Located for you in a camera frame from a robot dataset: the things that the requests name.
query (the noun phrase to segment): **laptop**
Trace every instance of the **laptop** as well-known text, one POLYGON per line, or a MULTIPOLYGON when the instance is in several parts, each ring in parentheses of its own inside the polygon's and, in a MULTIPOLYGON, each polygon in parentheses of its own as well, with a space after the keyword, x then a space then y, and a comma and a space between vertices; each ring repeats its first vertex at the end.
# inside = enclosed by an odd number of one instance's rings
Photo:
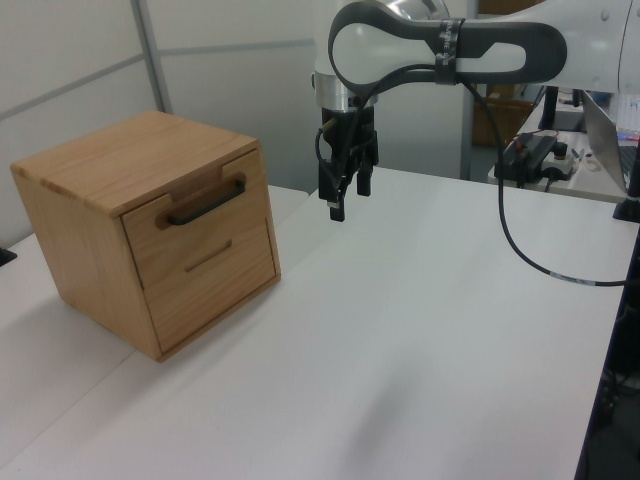
POLYGON ((618 145, 616 124, 586 92, 580 92, 591 151, 623 192, 627 191, 637 147, 618 145))

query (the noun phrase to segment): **drawer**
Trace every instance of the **drawer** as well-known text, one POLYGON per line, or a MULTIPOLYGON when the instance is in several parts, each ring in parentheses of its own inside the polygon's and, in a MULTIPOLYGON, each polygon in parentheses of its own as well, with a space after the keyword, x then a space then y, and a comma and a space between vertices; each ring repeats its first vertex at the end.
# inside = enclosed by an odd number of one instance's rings
POLYGON ((258 153, 218 173, 198 192, 167 193, 122 216, 162 351, 276 275, 258 153))

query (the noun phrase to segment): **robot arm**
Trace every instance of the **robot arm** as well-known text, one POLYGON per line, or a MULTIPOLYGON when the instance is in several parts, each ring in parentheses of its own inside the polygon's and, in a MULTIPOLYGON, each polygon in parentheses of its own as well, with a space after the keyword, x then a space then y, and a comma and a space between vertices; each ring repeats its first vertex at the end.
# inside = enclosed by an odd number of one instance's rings
POLYGON ((453 85, 462 73, 473 83, 640 92, 640 0, 547 0, 497 19, 447 17, 441 1, 315 0, 314 84, 332 147, 320 163, 320 197, 332 218, 344 219, 356 172, 358 193, 369 193, 374 87, 378 94, 410 82, 453 85))

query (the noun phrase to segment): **wooden box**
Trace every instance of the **wooden box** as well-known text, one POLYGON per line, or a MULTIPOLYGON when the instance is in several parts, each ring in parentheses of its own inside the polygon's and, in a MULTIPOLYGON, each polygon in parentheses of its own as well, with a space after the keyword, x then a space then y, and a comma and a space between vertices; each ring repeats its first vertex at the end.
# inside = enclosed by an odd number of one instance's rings
POLYGON ((60 296, 153 359, 280 278, 256 139, 147 112, 11 169, 60 296))

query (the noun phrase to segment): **black cable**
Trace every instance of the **black cable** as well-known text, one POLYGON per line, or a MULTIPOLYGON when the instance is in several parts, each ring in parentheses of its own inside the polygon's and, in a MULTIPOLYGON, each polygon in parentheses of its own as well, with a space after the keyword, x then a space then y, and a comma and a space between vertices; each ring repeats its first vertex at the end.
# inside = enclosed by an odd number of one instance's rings
MULTIPOLYGON (((379 90, 384 88, 386 86, 385 84, 388 83, 388 82, 391 82, 391 80, 393 80, 396 76, 399 76, 399 75, 401 75, 403 73, 407 73, 407 72, 414 71, 414 70, 435 70, 435 66, 434 65, 429 65, 429 64, 418 63, 418 64, 407 65, 407 66, 398 68, 398 69, 392 71, 391 73, 388 73, 384 77, 382 77, 369 90, 369 92, 367 92, 367 94, 364 97, 361 97, 360 103, 358 105, 358 109, 356 110, 356 114, 354 115, 354 118, 353 118, 353 120, 351 122, 351 126, 349 127, 349 132, 347 133, 347 138, 346 138, 345 145, 343 147, 343 151, 341 152, 339 158, 342 159, 344 156, 346 156, 348 154, 351 141, 353 140, 353 136, 355 135, 355 131, 356 131, 358 122, 360 120, 360 116, 362 115, 362 111, 364 110, 365 105, 369 102, 371 97, 373 95, 375 95, 379 90)), ((544 273, 545 275, 549 275, 550 277, 555 278, 557 280, 562 280, 562 281, 569 282, 569 283, 577 283, 577 284, 580 284, 580 285, 594 286, 594 287, 625 287, 625 286, 637 286, 637 285, 640 285, 640 278, 637 278, 637 279, 634 279, 634 280, 599 281, 599 280, 585 280, 585 279, 581 279, 581 278, 562 275, 560 273, 554 272, 552 270, 549 270, 548 268, 545 268, 545 267, 537 264, 536 262, 531 260, 529 257, 527 257, 522 252, 522 250, 520 250, 520 248, 518 248, 518 246, 516 245, 515 241, 513 240, 513 237, 511 236, 511 232, 509 231, 509 227, 507 226, 507 220, 506 220, 505 213, 504 213, 504 175, 503 175, 503 171, 504 171, 504 152, 502 150, 503 143, 502 143, 502 137, 500 135, 500 129, 498 128, 498 123, 496 122, 496 119, 495 119, 495 117, 493 115, 493 112, 489 108, 489 105, 487 104, 485 99, 482 98, 482 96, 473 87, 473 85, 471 85, 471 83, 465 78, 465 76, 463 74, 458 73, 458 74, 456 74, 456 79, 459 81, 459 83, 462 83, 465 86, 465 88, 471 93, 471 95, 473 95, 473 98, 478 103, 480 103, 480 105, 484 109, 485 113, 487 114, 487 118, 489 119, 489 124, 491 125, 491 129, 493 130, 493 135, 494 135, 494 139, 495 139, 496 147, 497 147, 497 151, 498 151, 498 213, 500 215, 500 224, 502 226, 502 231, 504 233, 505 238, 507 239, 507 242, 509 243, 509 245, 513 249, 513 251, 526 264, 528 264, 532 268, 535 268, 539 272, 544 273)), ((318 131, 318 134, 316 135, 316 155, 318 157, 318 161, 320 162, 320 164, 324 165, 324 160, 322 159, 322 157, 320 155, 320 148, 319 148, 319 141, 320 141, 320 136, 321 135, 322 135, 322 129, 320 129, 318 131)), ((337 176, 337 178, 335 176, 333 176, 333 175, 332 175, 332 177, 334 178, 334 180, 337 181, 339 178, 342 177, 342 174, 343 174, 343 172, 339 172, 339 175, 337 176)))
POLYGON ((549 188, 551 187, 551 184, 552 184, 553 182, 555 182, 555 181, 556 181, 556 179, 555 179, 555 178, 553 178, 553 175, 550 175, 550 176, 549 176, 549 181, 547 182, 547 186, 546 186, 546 187, 544 187, 544 193, 549 193, 549 188))
MULTIPOLYGON (((435 70, 435 66, 429 65, 427 63, 415 63, 413 65, 406 65, 404 67, 397 68, 396 70, 393 70, 392 72, 388 73, 387 75, 382 77, 380 80, 378 80, 375 83, 375 85, 371 87, 371 89, 369 89, 369 91, 363 97, 359 97, 358 107, 351 121, 351 125, 349 126, 349 131, 347 132, 344 147, 342 148, 342 152, 340 152, 340 155, 338 156, 338 159, 340 160, 341 165, 346 164, 344 160, 346 159, 346 156, 349 154, 349 150, 351 148, 351 142, 353 141, 353 137, 356 133, 356 128, 358 127, 358 123, 360 122, 360 117, 362 116, 362 112, 364 111, 365 106, 367 105, 367 103, 369 103, 369 100, 371 100, 371 97, 373 97, 380 90, 385 88, 387 86, 386 85, 387 83, 392 83, 392 81, 396 77, 411 71, 415 71, 415 70, 435 70)), ((321 168, 323 168, 323 170, 325 170, 326 173, 330 174, 330 178, 333 181, 334 188, 337 188, 339 185, 340 179, 342 178, 342 174, 344 172, 338 172, 338 175, 333 175, 333 173, 331 173, 329 171, 329 168, 326 166, 325 160, 322 158, 322 155, 320 154, 320 137, 322 136, 322 133, 323 133, 322 128, 320 128, 318 130, 318 133, 316 134, 316 142, 315 142, 316 157, 318 159, 318 162, 321 165, 321 168)))
POLYGON ((598 281, 598 280, 584 280, 581 278, 561 275, 559 273, 553 272, 548 268, 545 268, 537 264, 536 262, 531 260, 529 257, 527 257, 520 250, 520 248, 518 248, 518 246, 513 240, 513 237, 511 237, 511 232, 509 232, 509 227, 507 226, 507 220, 504 214, 504 179, 503 179, 504 175, 502 174, 504 170, 504 153, 502 151, 502 138, 500 136, 500 129, 498 128, 498 123, 496 122, 496 119, 493 116, 493 112, 489 108, 489 105, 487 105, 487 102, 484 100, 484 98, 482 98, 482 96, 478 93, 478 91, 475 88, 473 88, 473 85, 469 83, 469 81, 464 77, 464 75, 458 74, 457 79, 460 81, 460 83, 462 83, 465 86, 465 88, 471 93, 471 95, 473 95, 473 98, 478 103, 480 103, 485 113, 487 114, 487 117, 489 118, 489 124, 491 125, 491 129, 493 130, 493 135, 495 137, 495 142, 498 150, 498 211, 500 214, 500 224, 502 225, 502 231, 504 232, 504 236, 506 237, 507 242, 509 242, 509 245, 511 246, 513 251, 525 263, 535 268, 539 272, 542 272, 545 275, 549 275, 550 277, 556 278, 558 280, 563 280, 565 282, 577 283, 580 285, 589 285, 594 287, 624 287, 624 286, 631 286, 631 285, 633 286, 640 285, 640 278, 637 278, 635 280, 620 280, 620 281, 614 281, 614 282, 604 282, 604 281, 598 281))

